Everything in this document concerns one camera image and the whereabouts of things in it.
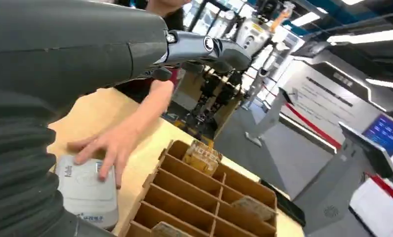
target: white container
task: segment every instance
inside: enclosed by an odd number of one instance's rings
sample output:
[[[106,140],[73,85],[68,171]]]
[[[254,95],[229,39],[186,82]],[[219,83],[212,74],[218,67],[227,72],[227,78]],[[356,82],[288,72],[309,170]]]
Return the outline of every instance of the white container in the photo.
[[[74,164],[74,156],[62,156],[55,173],[59,177],[58,190],[64,197],[67,211],[98,227],[110,230],[118,222],[118,201],[115,171],[112,168],[102,182],[98,172],[102,161],[90,159],[83,165]]]

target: finger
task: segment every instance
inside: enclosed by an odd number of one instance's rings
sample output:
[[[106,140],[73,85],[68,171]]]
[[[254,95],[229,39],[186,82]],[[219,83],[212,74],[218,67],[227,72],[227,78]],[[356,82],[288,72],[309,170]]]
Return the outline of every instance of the finger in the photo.
[[[91,137],[88,137],[83,140],[75,141],[75,142],[69,142],[67,143],[68,149],[71,150],[82,150],[84,147],[86,147],[90,142],[95,140],[98,135],[93,135]]]
[[[113,163],[115,162],[116,154],[117,154],[116,148],[107,149],[102,167],[100,168],[100,172],[99,172],[99,179],[101,181],[106,180],[107,174],[109,173],[110,168],[113,166]]]
[[[122,186],[122,175],[124,173],[125,167],[128,163],[130,152],[128,150],[123,151],[116,160],[115,163],[115,180],[116,180],[116,188],[120,189]]]
[[[82,149],[75,157],[76,164],[83,164],[93,156],[93,153],[99,150],[102,144],[98,140],[90,142],[84,149]]]

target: red stripe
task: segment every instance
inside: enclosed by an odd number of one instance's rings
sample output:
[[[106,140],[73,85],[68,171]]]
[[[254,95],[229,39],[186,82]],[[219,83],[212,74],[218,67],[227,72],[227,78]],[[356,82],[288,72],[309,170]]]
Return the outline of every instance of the red stripe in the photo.
[[[298,117],[300,118],[304,123],[306,123],[309,127],[311,127],[318,135],[320,135],[324,140],[326,140],[328,143],[332,144],[336,149],[339,149],[341,147],[341,144],[337,142],[335,139],[333,139],[331,136],[327,135],[324,131],[322,131],[320,128],[318,128],[316,125],[314,125],[312,122],[308,121],[306,118],[304,118],[300,113],[298,113],[292,106],[287,103],[286,106]]]
[[[370,175],[372,181],[374,181],[384,192],[393,198],[393,188],[390,187],[384,180],[378,175]]]
[[[306,118],[304,118],[300,113],[298,113],[292,106],[287,103],[286,106],[298,117],[300,118],[304,123],[306,123],[309,127],[311,127],[316,133],[318,133],[323,139],[325,139],[328,143],[332,144],[333,146],[336,147],[336,149],[339,149],[341,145],[332,137],[327,135],[325,132],[323,132],[320,128],[318,128],[316,125],[314,125],[312,122],[308,121]],[[393,198],[393,188],[388,185],[387,183],[384,182],[384,180],[378,176],[378,175],[370,175],[367,174],[384,192],[386,192],[389,196]]]

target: human hand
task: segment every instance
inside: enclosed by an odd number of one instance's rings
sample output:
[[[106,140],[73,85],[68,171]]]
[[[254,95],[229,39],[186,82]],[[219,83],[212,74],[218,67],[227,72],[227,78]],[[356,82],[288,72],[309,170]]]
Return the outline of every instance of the human hand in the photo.
[[[138,132],[131,123],[123,122],[87,139],[69,142],[68,148],[80,151],[75,157],[76,164],[83,164],[97,151],[104,150],[106,155],[100,168],[99,179],[105,180],[111,166],[115,165],[116,186],[119,189],[122,184],[122,173],[137,141]]]

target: cardboard tray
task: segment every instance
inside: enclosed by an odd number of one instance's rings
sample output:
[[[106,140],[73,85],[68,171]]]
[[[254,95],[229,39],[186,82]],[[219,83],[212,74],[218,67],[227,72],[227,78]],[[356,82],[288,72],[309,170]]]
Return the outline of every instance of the cardboard tray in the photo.
[[[170,143],[143,184],[119,237],[150,237],[160,222],[193,237],[274,237],[276,215],[262,221],[231,204],[250,196],[277,212],[275,193],[220,164],[212,177],[181,158],[189,145]]]

